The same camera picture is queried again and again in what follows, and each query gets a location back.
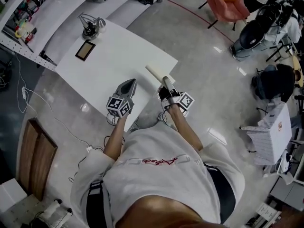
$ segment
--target wrist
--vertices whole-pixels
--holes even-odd
[[[117,124],[125,124],[125,122],[127,121],[127,117],[129,114],[124,115],[122,118],[118,118],[117,120]]]
[[[180,107],[178,104],[172,104],[168,109],[170,115],[181,113]]]

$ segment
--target gray floor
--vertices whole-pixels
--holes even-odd
[[[173,1],[209,21],[214,20],[208,6],[197,9],[205,0]],[[262,168],[253,164],[254,154],[247,151],[247,148],[251,148],[250,139],[238,128],[240,125],[256,124],[261,118],[256,107],[265,106],[266,103],[254,98],[250,81],[256,67],[263,69],[267,66],[267,55],[237,62],[228,50],[231,41],[214,28],[207,30],[207,26],[197,16],[165,0],[151,6],[128,29],[179,61],[171,73],[176,87],[187,91],[196,100],[187,116],[188,122],[203,144],[214,141],[224,144],[242,170],[246,189],[227,221],[229,227],[239,228],[265,200],[277,179],[263,178]],[[232,23],[219,22],[216,25],[231,40],[238,37],[243,26],[243,22],[239,22],[234,32]],[[35,92],[52,105],[54,115],[73,134],[94,147],[103,145],[104,137],[113,129],[106,123],[105,117],[90,105],[89,110],[84,111],[83,105],[87,102],[51,71],[44,71]],[[49,107],[40,98],[33,96],[30,104],[37,110],[43,128],[58,145],[47,182],[47,197],[61,198],[69,206],[72,183],[68,177],[73,177],[77,171],[78,162],[86,155],[86,146],[53,119]],[[151,100],[151,106],[142,112],[142,116],[156,115],[154,106],[157,104],[156,99]],[[288,105],[290,114],[294,115],[295,102],[290,100]],[[29,109],[25,120],[35,115]],[[75,217],[69,220],[68,226],[83,227]]]
[[[7,62],[12,58],[11,55],[0,50],[0,60]],[[22,63],[21,73],[27,82],[27,87],[34,88],[44,70],[43,67],[37,69],[36,63],[19,56]],[[4,158],[13,175],[16,173],[16,157],[20,130],[24,114],[18,109],[17,105],[17,83],[19,75],[19,62],[12,58],[12,79],[9,88],[0,92],[0,149],[3,151]],[[21,82],[19,85],[19,97],[22,99]],[[20,101],[20,108],[24,110],[26,104]]]

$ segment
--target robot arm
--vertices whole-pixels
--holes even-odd
[[[110,115],[122,118],[131,113],[134,106],[132,97],[135,94],[136,86],[135,78],[129,79],[118,86],[106,104]]]

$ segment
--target white table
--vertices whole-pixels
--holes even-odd
[[[257,127],[241,127],[248,130],[256,149],[255,164],[274,165],[281,157],[291,139],[290,117],[286,103],[271,110]]]
[[[125,124],[127,131],[160,86],[145,66],[169,75],[177,60],[128,30],[107,20],[106,23],[106,32],[92,41],[96,46],[85,62],[75,56],[84,42],[79,37],[56,72],[104,116],[108,114],[106,103],[117,87],[136,78],[135,105]]]

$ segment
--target white cable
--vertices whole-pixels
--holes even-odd
[[[28,100],[25,99],[25,101],[26,101],[27,105],[28,105],[30,108],[32,108],[34,112],[36,112],[36,116],[35,116],[35,119],[36,119],[36,118],[38,117],[38,113],[37,113],[37,111],[29,104],[29,93],[28,93],[27,91],[25,91],[25,93],[28,94],[28,97],[27,97]]]
[[[0,79],[2,79],[2,81],[3,81],[3,84],[0,82],[0,86],[1,86],[1,85],[4,85],[4,86],[2,86],[2,87],[0,87],[0,88],[4,88],[5,85],[7,85],[9,82],[5,83],[4,79],[3,79],[1,76],[0,76]]]
[[[55,118],[55,120],[58,121],[58,122],[60,122],[62,125],[64,125],[64,127],[69,131],[69,133],[70,133],[73,137],[77,138],[77,137],[76,137],[76,136],[67,128],[67,126],[66,126],[62,121],[60,121],[59,119],[57,119],[57,118],[54,116],[54,112],[53,112],[53,109],[52,109],[51,105],[50,105],[43,97],[41,97],[40,95],[38,95],[36,92],[34,92],[34,91],[30,90],[30,89],[27,89],[26,87],[25,87],[25,89],[28,90],[28,91],[30,91],[30,92],[32,92],[32,93],[34,93],[35,95],[39,96],[45,103],[47,103],[47,105],[49,106],[49,108],[50,108],[50,110],[51,110],[51,112],[52,112],[52,115],[53,115],[53,117]],[[88,147],[90,147],[90,145],[89,145],[89,143],[88,143],[87,141],[81,140],[81,139],[79,139],[79,138],[77,138],[77,139],[78,139],[79,141],[85,143]]]
[[[24,108],[23,111],[20,109],[20,106],[19,106],[19,97],[18,97],[18,94],[19,94],[19,81],[20,81],[20,75],[21,75],[21,62],[20,62],[20,60],[19,60],[19,58],[18,58],[18,54],[17,54],[16,58],[17,58],[17,60],[19,61],[19,75],[18,75],[18,83],[17,83],[17,104],[18,104],[18,108],[19,108],[19,110],[21,111],[21,113],[25,113],[25,111],[26,111],[26,109],[27,109],[27,107],[28,107],[28,104],[27,104],[27,106]]]

